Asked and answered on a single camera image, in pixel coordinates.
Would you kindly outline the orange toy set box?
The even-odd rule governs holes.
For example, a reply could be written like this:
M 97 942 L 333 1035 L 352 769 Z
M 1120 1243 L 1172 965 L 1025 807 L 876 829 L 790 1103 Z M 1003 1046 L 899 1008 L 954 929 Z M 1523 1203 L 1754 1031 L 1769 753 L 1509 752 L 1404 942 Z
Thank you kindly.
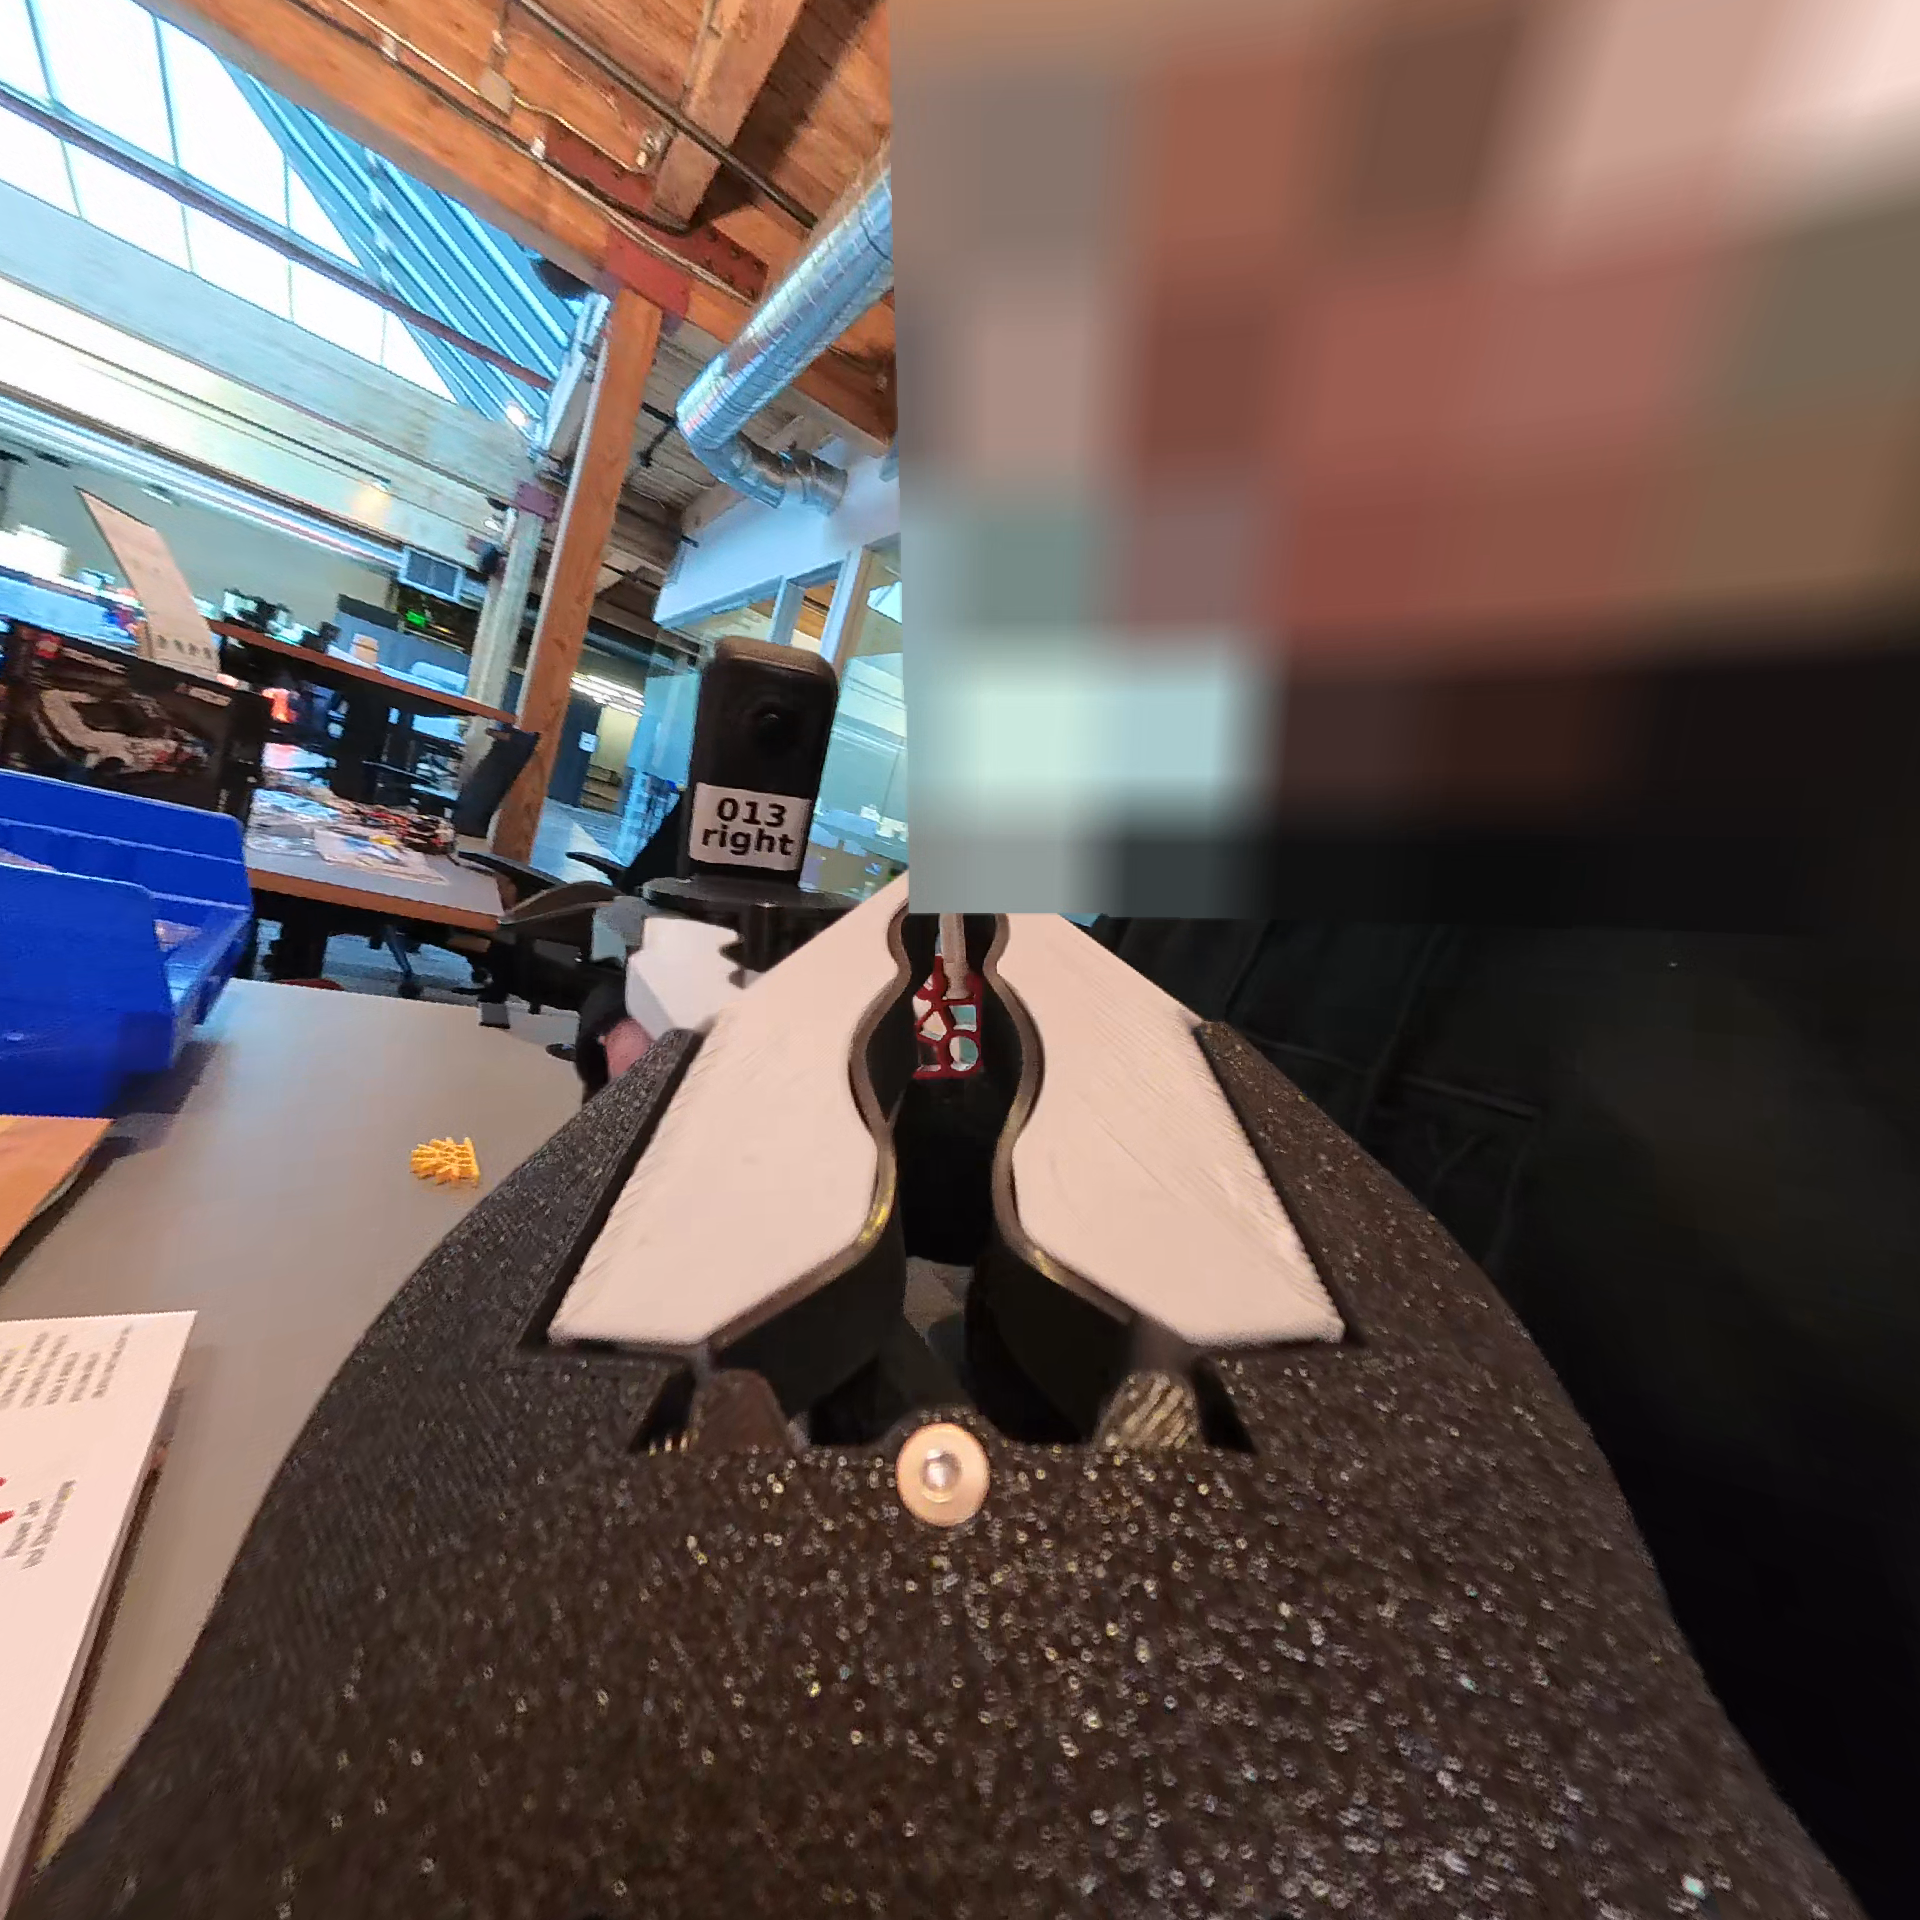
M 110 1128 L 108 1118 L 3 1118 L 3 1251 L 70 1188 Z

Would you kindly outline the wooden top desk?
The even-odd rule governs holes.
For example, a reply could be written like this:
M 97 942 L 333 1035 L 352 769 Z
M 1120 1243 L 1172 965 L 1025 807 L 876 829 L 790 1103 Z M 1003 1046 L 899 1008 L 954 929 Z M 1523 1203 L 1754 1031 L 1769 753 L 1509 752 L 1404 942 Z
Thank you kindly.
M 347 801 L 371 798 L 371 761 L 384 761 L 390 712 L 472 718 L 488 726 L 515 728 L 515 718 L 460 692 L 426 687 L 331 654 L 275 639 L 268 633 L 216 620 L 225 669 L 256 686 L 315 686 L 346 700 L 344 735 L 333 758 L 331 790 Z

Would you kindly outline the white sign board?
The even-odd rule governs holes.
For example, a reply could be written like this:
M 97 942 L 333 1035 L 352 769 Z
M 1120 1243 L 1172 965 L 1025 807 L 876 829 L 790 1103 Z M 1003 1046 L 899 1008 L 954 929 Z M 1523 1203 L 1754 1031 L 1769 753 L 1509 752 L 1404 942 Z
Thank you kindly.
M 154 665 L 219 680 L 225 676 L 219 641 L 163 534 L 97 493 L 80 489 L 80 500 L 140 605 L 140 655 Z

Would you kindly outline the red plastic connector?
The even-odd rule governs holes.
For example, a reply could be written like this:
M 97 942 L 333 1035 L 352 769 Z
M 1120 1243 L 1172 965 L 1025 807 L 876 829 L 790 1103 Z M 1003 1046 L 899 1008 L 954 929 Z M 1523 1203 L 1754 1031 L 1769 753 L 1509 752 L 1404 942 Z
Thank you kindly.
M 938 953 L 913 996 L 913 1017 L 921 1084 L 961 1081 L 978 1070 L 981 981 L 972 966 L 949 975 L 946 957 Z

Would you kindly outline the metal air duct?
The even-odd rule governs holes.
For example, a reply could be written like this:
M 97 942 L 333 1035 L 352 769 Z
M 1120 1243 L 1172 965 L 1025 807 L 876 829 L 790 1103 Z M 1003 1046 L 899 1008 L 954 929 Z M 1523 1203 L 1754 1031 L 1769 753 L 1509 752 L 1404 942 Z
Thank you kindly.
M 892 143 L 884 141 L 739 336 L 680 398 L 680 433 L 709 473 L 770 510 L 841 508 L 843 468 L 806 451 L 756 445 L 745 428 L 893 284 Z

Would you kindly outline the white instruction booklet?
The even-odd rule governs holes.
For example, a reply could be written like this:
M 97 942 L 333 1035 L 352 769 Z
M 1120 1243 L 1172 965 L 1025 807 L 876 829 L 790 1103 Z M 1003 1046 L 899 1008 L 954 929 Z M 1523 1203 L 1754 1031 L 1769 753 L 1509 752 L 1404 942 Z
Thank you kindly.
M 3 1895 L 20 1883 L 193 1312 L 3 1326 Z

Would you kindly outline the person's right hand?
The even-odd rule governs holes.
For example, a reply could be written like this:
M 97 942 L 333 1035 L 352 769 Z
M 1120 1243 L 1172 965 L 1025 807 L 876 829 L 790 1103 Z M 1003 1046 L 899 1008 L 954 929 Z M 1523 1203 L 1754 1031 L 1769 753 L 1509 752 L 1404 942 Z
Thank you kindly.
M 668 1031 L 668 1022 L 645 1008 L 638 1017 L 628 1005 L 625 973 L 604 972 L 588 990 L 572 1043 L 572 1063 L 584 1087 L 584 1102 L 597 1097 L 648 1053 Z

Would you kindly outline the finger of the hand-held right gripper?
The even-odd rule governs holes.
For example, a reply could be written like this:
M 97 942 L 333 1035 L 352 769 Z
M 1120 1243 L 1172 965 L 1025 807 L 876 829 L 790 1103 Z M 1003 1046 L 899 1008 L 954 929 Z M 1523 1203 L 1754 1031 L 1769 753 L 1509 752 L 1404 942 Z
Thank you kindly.
M 628 953 L 626 1017 L 651 1040 L 670 1031 L 707 1032 L 760 977 L 740 957 L 734 925 L 654 913 Z

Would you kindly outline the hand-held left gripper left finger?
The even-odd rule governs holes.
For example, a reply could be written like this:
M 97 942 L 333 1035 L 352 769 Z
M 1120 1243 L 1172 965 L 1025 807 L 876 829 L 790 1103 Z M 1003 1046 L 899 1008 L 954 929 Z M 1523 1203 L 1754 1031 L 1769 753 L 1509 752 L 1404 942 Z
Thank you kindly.
M 553 1343 L 718 1352 L 878 1251 L 915 1075 L 905 910 L 899 875 L 691 1031 Z

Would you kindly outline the blue plastic bin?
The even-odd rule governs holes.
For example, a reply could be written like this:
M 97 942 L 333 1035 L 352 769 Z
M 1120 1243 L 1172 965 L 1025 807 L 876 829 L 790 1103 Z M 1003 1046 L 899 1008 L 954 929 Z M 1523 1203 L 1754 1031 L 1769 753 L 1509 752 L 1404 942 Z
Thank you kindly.
M 242 959 L 242 825 L 3 772 L 3 853 L 3 1112 L 104 1118 L 177 1065 Z

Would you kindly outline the wooden post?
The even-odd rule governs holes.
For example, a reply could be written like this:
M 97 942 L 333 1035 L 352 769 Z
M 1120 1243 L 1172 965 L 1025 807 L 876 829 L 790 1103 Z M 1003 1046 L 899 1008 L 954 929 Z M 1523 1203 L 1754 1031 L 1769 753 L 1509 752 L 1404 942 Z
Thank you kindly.
M 568 473 L 540 617 L 520 689 L 520 726 L 534 733 L 534 752 L 501 801 L 492 832 L 492 851 L 515 862 L 525 862 L 538 839 L 565 733 L 572 673 L 585 647 L 597 579 L 633 454 L 661 318 L 661 308 L 648 296 L 617 285 L 598 333 L 584 428 Z

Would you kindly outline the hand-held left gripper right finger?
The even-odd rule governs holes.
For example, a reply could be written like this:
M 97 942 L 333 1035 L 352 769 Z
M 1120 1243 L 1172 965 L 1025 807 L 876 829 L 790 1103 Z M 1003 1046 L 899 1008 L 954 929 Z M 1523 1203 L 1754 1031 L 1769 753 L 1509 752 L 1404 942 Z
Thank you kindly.
M 1003 927 L 996 984 L 1040 1045 L 1010 1161 L 1025 1237 L 1187 1345 L 1339 1342 L 1339 1312 L 1200 1046 L 1197 1015 L 1068 919 Z

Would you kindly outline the pile of toy parts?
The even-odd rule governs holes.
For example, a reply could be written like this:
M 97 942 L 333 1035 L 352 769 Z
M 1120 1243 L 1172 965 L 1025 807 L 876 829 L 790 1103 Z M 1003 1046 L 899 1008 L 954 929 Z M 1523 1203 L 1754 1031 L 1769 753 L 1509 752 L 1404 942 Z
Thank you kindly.
M 365 807 L 330 790 L 260 787 L 246 821 L 254 854 L 308 854 L 360 872 L 426 878 L 433 856 L 452 856 L 450 821 L 417 808 Z

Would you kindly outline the black toy car box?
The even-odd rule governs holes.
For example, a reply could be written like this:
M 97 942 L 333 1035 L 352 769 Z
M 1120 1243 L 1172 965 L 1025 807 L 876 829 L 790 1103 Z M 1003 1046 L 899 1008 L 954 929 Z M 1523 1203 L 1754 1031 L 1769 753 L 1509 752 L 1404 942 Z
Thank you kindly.
M 251 687 L 5 621 L 3 763 L 245 822 L 269 703 Z

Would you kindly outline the black office chair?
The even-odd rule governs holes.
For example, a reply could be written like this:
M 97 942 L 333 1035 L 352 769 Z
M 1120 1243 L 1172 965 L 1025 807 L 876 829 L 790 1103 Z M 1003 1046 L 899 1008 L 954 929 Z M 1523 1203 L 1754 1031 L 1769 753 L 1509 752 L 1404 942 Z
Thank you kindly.
M 595 913 L 620 897 L 609 880 L 568 880 L 534 889 L 513 905 L 496 925 L 477 990 L 482 1027 L 507 1029 L 509 1001 L 530 1015 L 574 1012 L 604 987 L 614 984 L 612 961 L 592 957 Z
M 493 726 L 477 763 L 461 777 L 450 808 L 450 860 L 477 872 L 477 902 L 496 916 L 523 897 L 568 886 L 592 905 L 614 901 L 617 862 L 592 840 L 568 807 L 556 822 L 545 822 L 530 860 L 496 854 L 489 835 L 496 814 L 534 753 L 538 733 Z

